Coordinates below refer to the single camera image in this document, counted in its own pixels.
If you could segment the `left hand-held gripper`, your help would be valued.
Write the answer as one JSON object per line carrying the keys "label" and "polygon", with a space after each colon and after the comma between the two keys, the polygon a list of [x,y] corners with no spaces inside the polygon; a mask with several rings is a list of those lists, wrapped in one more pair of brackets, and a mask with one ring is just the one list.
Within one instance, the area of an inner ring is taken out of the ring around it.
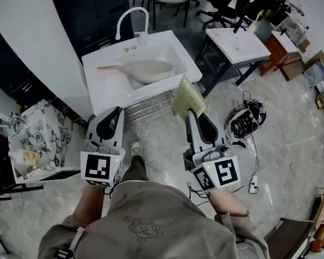
{"label": "left hand-held gripper", "polygon": [[124,110],[115,106],[94,117],[80,153],[81,178],[88,184],[113,187],[119,180],[125,150],[122,148]]}

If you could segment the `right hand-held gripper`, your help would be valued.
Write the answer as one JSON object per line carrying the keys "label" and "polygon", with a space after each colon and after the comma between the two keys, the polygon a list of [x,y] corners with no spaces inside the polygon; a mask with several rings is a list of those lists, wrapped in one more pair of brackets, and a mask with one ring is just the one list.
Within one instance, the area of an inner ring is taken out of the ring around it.
{"label": "right hand-held gripper", "polygon": [[[225,143],[225,131],[209,113],[199,118],[193,110],[186,116],[186,136],[191,149],[184,153],[185,170],[195,177],[202,191],[213,191],[240,182],[238,159]],[[204,151],[203,144],[220,145]]]}

